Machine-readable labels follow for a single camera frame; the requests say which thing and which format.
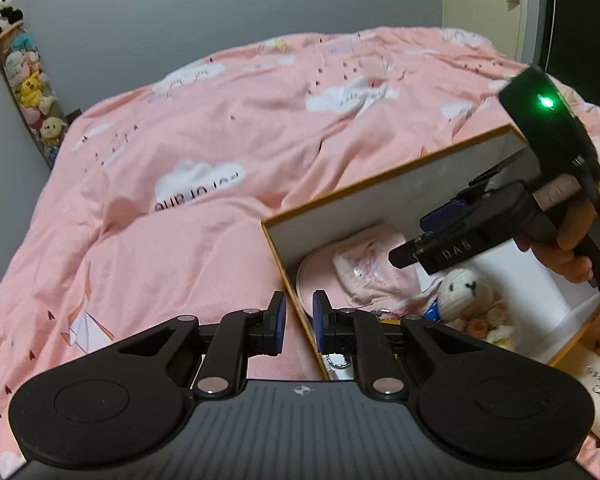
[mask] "pink blanket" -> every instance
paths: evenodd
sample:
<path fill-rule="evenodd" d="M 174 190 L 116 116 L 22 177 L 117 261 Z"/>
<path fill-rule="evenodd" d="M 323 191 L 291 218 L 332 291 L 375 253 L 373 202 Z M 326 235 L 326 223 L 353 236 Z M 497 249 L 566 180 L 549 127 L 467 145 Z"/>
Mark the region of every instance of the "pink blanket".
<path fill-rule="evenodd" d="M 303 34 L 234 48 L 78 118 L 0 284 L 0 471 L 31 376 L 179 314 L 267 304 L 281 283 L 260 221 L 509 122 L 523 68 L 455 29 Z M 600 139 L 600 109 L 564 88 Z M 252 376 L 317 378 L 293 313 Z"/>

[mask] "open cardboard box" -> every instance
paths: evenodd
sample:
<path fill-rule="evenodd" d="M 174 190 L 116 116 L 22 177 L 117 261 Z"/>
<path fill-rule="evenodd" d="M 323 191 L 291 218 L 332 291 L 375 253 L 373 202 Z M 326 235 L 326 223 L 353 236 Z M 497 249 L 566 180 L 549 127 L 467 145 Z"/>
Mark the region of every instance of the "open cardboard box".
<path fill-rule="evenodd" d="M 362 229 L 385 223 L 409 240 L 422 234 L 421 216 L 464 189 L 477 175 L 526 145 L 512 126 L 487 132 L 445 150 L 423 156 L 352 186 L 307 202 L 262 223 L 316 358 L 312 322 L 296 295 L 300 263 L 314 250 Z M 503 295 L 518 328 L 516 352 L 555 365 L 580 338 L 600 310 L 600 293 L 588 283 L 573 285 L 543 267 L 513 241 L 487 251 L 467 264 L 477 267 Z M 434 279 L 416 265 L 424 290 Z"/>

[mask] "green light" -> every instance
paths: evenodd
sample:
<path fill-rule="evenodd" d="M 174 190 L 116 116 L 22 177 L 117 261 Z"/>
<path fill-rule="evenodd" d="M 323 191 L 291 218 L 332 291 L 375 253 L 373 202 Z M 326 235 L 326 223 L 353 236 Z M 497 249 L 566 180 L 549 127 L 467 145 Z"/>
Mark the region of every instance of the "green light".
<path fill-rule="evenodd" d="M 545 108 L 554 107 L 554 100 L 549 97 L 544 97 L 543 95 L 538 94 L 538 100 L 540 101 L 540 104 Z"/>

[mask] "door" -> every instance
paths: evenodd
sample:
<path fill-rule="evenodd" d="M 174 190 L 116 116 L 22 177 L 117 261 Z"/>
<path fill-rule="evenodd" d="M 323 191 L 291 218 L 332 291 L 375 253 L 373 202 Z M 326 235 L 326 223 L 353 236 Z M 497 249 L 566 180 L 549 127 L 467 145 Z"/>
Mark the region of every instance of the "door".
<path fill-rule="evenodd" d="M 443 0 L 444 27 L 457 27 L 489 38 L 511 59 L 522 58 L 526 0 L 510 8 L 507 0 Z"/>

